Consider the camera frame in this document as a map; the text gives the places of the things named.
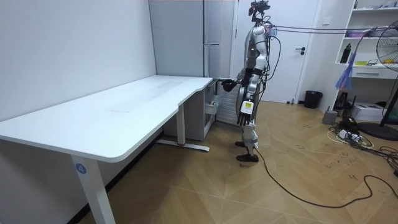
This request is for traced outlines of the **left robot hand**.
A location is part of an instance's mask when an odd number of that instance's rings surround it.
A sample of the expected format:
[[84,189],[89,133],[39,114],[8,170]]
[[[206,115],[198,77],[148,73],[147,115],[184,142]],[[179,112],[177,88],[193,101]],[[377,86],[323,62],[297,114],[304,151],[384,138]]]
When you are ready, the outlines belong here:
[[254,111],[254,102],[252,101],[243,101],[240,109],[238,109],[238,122],[239,126],[245,126],[249,124],[253,117]]

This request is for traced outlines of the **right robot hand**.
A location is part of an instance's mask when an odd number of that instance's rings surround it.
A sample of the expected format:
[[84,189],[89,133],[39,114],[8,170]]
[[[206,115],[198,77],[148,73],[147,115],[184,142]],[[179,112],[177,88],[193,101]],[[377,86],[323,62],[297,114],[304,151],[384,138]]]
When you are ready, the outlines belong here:
[[224,91],[231,92],[238,83],[233,79],[225,79],[221,82]]

